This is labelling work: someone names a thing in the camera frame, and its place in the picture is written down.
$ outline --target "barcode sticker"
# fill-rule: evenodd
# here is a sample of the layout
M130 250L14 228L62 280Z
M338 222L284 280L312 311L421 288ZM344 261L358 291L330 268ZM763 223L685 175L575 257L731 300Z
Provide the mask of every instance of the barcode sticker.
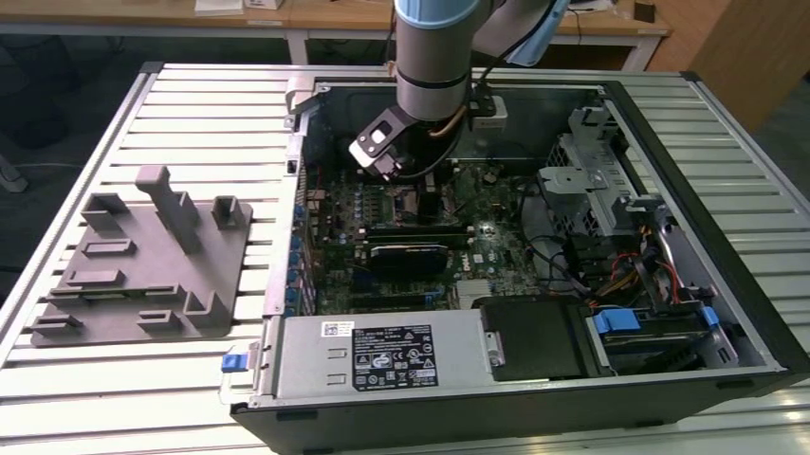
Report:
M341 320L337 322L321 322L320 336L349 337L352 335L352 329L354 329L354 322L352 320Z

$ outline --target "warning symbol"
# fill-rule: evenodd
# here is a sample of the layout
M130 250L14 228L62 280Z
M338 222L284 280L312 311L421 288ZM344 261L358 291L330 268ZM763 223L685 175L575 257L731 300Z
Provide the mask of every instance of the warning symbol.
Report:
M372 354L370 364L373 368L390 368L390 354L377 353Z
M368 354L354 355L354 368L366 370L370 368L370 360Z

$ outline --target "blue drive latch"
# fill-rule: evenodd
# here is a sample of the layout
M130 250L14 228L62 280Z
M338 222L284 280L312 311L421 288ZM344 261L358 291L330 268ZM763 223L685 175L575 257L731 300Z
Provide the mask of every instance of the blue drive latch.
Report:
M599 334L641 329L635 312L624 308L601 310L593 316L593 323L596 324L596 332Z

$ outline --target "wooden desk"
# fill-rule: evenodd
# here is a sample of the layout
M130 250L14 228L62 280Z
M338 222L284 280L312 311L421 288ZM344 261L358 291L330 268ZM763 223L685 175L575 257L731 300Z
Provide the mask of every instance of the wooden desk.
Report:
M552 44L631 47L623 69L643 71L669 27L625 19L631 4L580 14L579 27L565 17ZM0 0L0 33L284 38L294 64L308 63L306 39L382 40L389 18L390 0L285 0L220 17L194 16L193 0Z
M352 30L388 30L390 0L293 0L289 25L294 28L326 28ZM669 26L660 20L653 24L632 19L632 0L620 0L617 12L599 11L579 15L581 33L587 35L655 35L667 36ZM577 35L576 17L567 15L559 35Z
M1 0L0 21L86 26L286 27L292 1L280 9L245 9L237 16L194 16L194 0Z

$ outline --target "table leg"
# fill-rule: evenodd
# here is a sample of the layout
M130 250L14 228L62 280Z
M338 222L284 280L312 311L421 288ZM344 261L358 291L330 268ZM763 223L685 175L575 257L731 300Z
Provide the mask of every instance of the table leg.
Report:
M0 187L7 192L23 192L27 188L27 180L2 155L0 155Z
M308 64L306 56L306 31L288 30L284 34L286 46L289 47L289 61L292 64Z
M647 64L649 63L649 59L657 48L657 43L660 43L659 36L644 36L639 38L637 44L632 50L629 50L629 55L627 55L621 71L644 71L647 69Z

